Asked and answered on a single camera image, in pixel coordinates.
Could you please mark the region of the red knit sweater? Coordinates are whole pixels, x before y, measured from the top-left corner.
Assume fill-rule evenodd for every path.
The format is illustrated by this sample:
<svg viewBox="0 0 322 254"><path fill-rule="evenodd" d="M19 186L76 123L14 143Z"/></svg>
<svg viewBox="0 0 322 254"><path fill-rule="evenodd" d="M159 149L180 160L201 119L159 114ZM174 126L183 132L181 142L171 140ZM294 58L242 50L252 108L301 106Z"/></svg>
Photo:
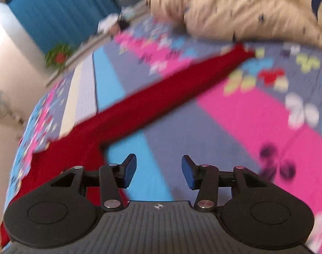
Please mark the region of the red knit sweater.
<svg viewBox="0 0 322 254"><path fill-rule="evenodd" d="M105 159L108 146L222 82L254 56L254 51L236 44L229 53L194 62L77 124L65 137L33 154L31 169L10 204L72 167L96 171L108 164ZM10 240L4 220L1 230L2 239Z"/></svg>

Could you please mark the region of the white clothes pile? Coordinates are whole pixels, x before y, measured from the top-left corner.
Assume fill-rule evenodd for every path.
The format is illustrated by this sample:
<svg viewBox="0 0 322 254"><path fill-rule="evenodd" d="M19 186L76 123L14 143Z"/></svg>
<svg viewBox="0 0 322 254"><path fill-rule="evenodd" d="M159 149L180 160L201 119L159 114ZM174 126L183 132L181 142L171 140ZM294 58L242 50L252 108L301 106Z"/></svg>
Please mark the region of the white clothes pile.
<svg viewBox="0 0 322 254"><path fill-rule="evenodd" d="M107 33L119 20L120 15L117 13L109 14L106 18L98 23L97 33Z"/></svg>

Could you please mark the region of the colourful floral bed blanket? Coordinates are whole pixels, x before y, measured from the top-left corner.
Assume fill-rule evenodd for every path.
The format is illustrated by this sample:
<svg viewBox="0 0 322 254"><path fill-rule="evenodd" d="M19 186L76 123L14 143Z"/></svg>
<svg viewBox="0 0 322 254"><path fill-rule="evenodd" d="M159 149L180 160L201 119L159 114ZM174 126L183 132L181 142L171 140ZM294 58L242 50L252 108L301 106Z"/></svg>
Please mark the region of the colourful floral bed blanket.
<svg viewBox="0 0 322 254"><path fill-rule="evenodd" d="M105 158L137 156L130 200L194 201L181 158L230 171L241 164L303 200L315 214L307 242L322 253L322 50L250 43L255 58L223 83L111 145ZM135 91L222 53L226 43L196 40L149 18L91 52L40 99L10 172L6 202L21 188L30 160L52 139Z"/></svg>

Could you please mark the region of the white standing fan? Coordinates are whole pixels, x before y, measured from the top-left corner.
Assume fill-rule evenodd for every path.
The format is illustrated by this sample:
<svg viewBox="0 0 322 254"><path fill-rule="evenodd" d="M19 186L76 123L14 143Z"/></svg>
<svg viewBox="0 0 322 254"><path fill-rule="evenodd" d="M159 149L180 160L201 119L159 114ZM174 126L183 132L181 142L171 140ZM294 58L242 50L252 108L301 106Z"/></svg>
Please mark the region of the white standing fan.
<svg viewBox="0 0 322 254"><path fill-rule="evenodd" d="M0 90L0 120L11 117L18 125L23 126L25 120L11 109L10 97L3 90Z"/></svg>

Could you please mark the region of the potted green plant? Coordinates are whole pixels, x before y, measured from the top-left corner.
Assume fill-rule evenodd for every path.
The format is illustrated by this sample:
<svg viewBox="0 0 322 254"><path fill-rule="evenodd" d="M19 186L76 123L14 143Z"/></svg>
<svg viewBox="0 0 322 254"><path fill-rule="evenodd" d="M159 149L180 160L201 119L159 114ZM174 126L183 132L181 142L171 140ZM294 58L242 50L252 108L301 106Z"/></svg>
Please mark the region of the potted green plant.
<svg viewBox="0 0 322 254"><path fill-rule="evenodd" d="M45 55L46 67L60 69L65 66L66 61L73 55L75 49L68 44L56 44Z"/></svg>

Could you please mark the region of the blue curtain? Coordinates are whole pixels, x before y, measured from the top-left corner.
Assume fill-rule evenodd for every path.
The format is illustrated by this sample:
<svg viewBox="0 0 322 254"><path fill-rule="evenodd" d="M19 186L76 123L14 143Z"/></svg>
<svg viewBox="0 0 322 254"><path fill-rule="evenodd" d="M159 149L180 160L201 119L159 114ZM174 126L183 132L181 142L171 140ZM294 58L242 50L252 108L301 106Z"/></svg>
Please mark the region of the blue curtain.
<svg viewBox="0 0 322 254"><path fill-rule="evenodd" d="M113 0L6 0L12 13L43 53L57 44L77 47L98 23L120 12Z"/></svg>

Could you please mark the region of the cream patterned duvet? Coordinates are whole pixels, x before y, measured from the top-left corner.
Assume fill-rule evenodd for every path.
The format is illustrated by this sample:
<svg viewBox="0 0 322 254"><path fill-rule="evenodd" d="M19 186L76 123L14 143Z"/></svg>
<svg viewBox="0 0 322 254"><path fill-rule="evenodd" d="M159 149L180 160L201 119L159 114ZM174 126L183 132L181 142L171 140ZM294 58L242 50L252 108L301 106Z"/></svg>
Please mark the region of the cream patterned duvet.
<svg viewBox="0 0 322 254"><path fill-rule="evenodd" d="M162 22L201 39L283 40L322 49L322 0L145 0Z"/></svg>

